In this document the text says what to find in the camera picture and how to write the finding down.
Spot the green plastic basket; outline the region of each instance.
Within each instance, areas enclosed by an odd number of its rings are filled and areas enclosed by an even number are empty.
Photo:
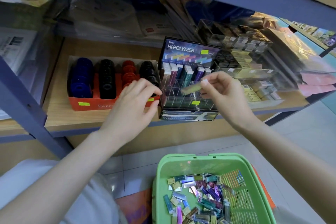
[[[236,192],[236,198],[229,198],[231,203],[231,218],[234,224],[276,224],[271,207],[264,190],[250,162],[237,153],[209,154],[168,154],[164,156],[156,171],[153,182],[152,219],[153,223],[171,224],[163,196],[172,196],[168,190],[167,179],[178,175],[212,173],[224,175],[227,185]],[[195,196],[184,193],[191,207],[196,206]]]

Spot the red cardboard box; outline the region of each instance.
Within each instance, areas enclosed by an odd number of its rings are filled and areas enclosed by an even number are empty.
[[[68,76],[69,77],[69,73],[70,70],[73,66],[76,65],[77,60],[80,57],[77,56],[69,56],[68,59]],[[139,69],[140,69],[140,65],[142,64],[142,62],[144,62],[145,60],[141,60],[141,59],[126,59],[126,58],[111,58],[111,57],[89,57],[88,59],[90,59],[94,65],[95,68],[95,75],[94,75],[94,79],[93,79],[93,97],[92,98],[75,98],[72,97],[71,95],[71,91],[69,90],[69,85],[68,85],[68,99],[70,101],[71,107],[74,111],[92,111],[92,110],[105,110],[105,109],[112,109],[114,103],[116,102],[116,100],[118,99],[121,91],[122,91],[122,80],[121,80],[121,76],[122,76],[122,63],[126,60],[131,60],[135,63],[136,66],[136,73],[137,73],[137,78],[140,79],[139,77]],[[113,61],[114,65],[115,65],[115,86],[116,86],[116,90],[117,90],[117,97],[115,99],[101,99],[100,98],[100,93],[99,93],[99,77],[98,77],[98,69],[99,69],[99,64],[100,61],[103,59],[109,59],[111,61]],[[156,73],[156,77],[157,77],[157,81],[160,83],[160,76],[159,76],[159,68],[158,68],[158,64],[155,60],[149,60],[152,62],[154,69],[155,69],[155,73]],[[151,105],[151,103],[154,100],[159,100],[160,96],[155,96],[155,97],[151,97],[148,99],[146,107],[149,107]]]

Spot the hand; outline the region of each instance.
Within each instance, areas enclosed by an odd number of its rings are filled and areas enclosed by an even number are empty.
[[[99,129],[99,133],[103,134],[101,138],[110,140],[117,147],[133,140],[157,113],[159,100],[153,101],[148,111],[144,112],[153,93],[162,94],[158,87],[143,78],[125,87]]]
[[[201,86],[202,97],[211,98],[231,126],[246,124],[255,117],[248,106],[241,83],[227,73],[208,74],[202,78]]]

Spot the yellow price sticker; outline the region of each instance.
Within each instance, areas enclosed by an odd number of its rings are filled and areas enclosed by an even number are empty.
[[[86,105],[86,106],[90,106],[90,103],[86,103],[86,102],[78,102],[78,105]]]

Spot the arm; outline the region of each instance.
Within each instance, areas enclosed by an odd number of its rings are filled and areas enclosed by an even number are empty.
[[[335,169],[258,120],[247,104],[240,82],[224,72],[204,78],[204,97],[214,101],[232,127],[260,151],[325,222],[334,223]]]
[[[0,223],[59,223],[103,163],[150,123],[159,101],[144,108],[153,93],[162,94],[145,79],[125,87],[100,130],[1,209]]]

